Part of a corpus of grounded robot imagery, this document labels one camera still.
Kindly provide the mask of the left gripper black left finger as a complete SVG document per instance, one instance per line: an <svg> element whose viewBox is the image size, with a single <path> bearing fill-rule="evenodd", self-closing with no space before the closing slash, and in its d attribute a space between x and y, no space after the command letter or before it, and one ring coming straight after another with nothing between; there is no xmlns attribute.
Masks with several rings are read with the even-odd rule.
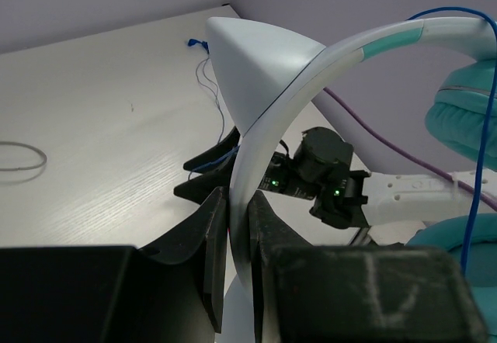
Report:
<svg viewBox="0 0 497 343"><path fill-rule="evenodd" d="M158 334L221 332L228 194L217 187L194 213L144 246L144 321Z"/></svg>

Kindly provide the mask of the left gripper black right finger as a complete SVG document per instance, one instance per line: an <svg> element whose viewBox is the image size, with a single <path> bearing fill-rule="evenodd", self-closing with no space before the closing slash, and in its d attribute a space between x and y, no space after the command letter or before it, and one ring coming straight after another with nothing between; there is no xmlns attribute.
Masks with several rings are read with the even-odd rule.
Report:
<svg viewBox="0 0 497 343"><path fill-rule="evenodd" d="M255 340L280 342L273 258L282 248L309 247L311 244L276 215L262 193L253 196L246 217L249 228Z"/></svg>

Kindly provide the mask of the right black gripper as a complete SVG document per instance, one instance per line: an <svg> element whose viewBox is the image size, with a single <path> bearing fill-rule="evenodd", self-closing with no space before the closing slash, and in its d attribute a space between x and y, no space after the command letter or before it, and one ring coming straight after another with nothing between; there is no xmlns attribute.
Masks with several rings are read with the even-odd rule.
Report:
<svg viewBox="0 0 497 343"><path fill-rule="evenodd" d="M228 189L233 168L216 167L237 151L240 136L234 126L218 144L186 161L182 166L185 171L206 173L177 185L173 189L174 196L200 205L214 190ZM293 169L292 162L285 154L275 152L258 189L313 200L320 193L320 186L303 180Z"/></svg>

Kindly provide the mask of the teal over-ear headphones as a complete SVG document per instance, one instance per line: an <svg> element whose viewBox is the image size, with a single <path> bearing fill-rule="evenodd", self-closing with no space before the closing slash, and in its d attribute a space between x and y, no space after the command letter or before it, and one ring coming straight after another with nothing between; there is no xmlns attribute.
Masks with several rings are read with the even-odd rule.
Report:
<svg viewBox="0 0 497 343"><path fill-rule="evenodd" d="M496 56L490 24L466 17L410 19L330 47L277 26L213 17L207 21L207 38L224 102L242 134L230 181L230 241L247 290L253 287L249 200L279 139L327 83L373 56L416 43L445 47L477 62Z"/></svg>

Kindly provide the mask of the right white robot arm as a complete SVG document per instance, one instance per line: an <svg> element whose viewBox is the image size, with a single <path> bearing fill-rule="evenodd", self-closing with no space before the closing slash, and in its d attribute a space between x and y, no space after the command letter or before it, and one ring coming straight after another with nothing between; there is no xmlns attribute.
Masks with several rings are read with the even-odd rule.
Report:
<svg viewBox="0 0 497 343"><path fill-rule="evenodd" d="M212 190L227 187L235 243L249 236L249 204L259 190L308 200L313 217L340 230L445 221L469 212L474 202L481 213L496 211L496 174L489 170L386 175L354 169L352 144L329 128L305 130L293 155L275 150L279 137L276 130L253 130L242 140L230 133L184 163L195 178L177 185L175 196L202 203Z"/></svg>

